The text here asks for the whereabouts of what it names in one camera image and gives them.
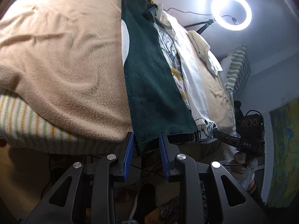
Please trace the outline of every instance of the black shoe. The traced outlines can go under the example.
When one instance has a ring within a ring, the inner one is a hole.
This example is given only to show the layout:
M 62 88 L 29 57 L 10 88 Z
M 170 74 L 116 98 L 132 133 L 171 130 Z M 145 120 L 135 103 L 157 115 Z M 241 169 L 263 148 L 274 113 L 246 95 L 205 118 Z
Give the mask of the black shoe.
M 141 187 L 135 197 L 134 207 L 129 220 L 144 224 L 144 218 L 157 208 L 155 202 L 156 190 L 153 184 L 147 183 Z

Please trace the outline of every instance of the green and white striped pillow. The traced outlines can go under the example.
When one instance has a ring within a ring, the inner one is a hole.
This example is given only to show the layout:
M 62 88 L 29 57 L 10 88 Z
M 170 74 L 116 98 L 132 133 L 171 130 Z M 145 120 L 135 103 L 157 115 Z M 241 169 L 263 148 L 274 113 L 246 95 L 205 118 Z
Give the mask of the green and white striped pillow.
M 220 62 L 223 71 L 220 78 L 228 94 L 234 100 L 239 100 L 250 75 L 250 65 L 247 59 L 247 47 L 243 46 Z

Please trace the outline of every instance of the blue and yellow canvas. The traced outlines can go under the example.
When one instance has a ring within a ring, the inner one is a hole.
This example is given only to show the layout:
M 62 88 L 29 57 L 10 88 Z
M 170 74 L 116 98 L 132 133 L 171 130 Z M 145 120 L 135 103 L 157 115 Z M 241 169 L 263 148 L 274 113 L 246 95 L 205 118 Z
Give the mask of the blue and yellow canvas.
M 287 207 L 299 189 L 299 99 L 270 112 L 274 166 L 267 204 Z

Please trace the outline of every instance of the glowing white ring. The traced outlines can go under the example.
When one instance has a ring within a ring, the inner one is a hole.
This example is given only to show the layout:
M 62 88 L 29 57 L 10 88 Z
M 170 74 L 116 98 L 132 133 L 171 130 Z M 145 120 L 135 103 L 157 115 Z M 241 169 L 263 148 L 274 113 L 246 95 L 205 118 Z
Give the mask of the glowing white ring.
M 212 14 L 215 18 L 215 20 L 224 28 L 229 29 L 229 30 L 234 30 L 234 31 L 239 31 L 245 29 L 251 22 L 252 19 L 252 13 L 251 9 L 248 5 L 248 3 L 245 0 L 234 0 L 239 3 L 244 7 L 246 11 L 246 18 L 243 23 L 237 24 L 237 25 L 232 25 L 223 20 L 223 18 L 220 16 L 220 9 L 223 6 L 223 3 L 229 1 L 229 0 L 213 0 L 212 2 Z

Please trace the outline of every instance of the green fabric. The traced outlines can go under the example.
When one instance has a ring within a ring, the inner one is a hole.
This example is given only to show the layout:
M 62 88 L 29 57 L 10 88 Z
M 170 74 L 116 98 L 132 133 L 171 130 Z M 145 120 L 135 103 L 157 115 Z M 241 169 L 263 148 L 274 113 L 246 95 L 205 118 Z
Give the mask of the green fabric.
M 136 149 L 141 155 L 158 148 L 161 131 L 193 134 L 197 127 L 160 48 L 153 25 L 156 5 L 146 0 L 121 2 L 121 17 L 130 37 L 124 74 Z

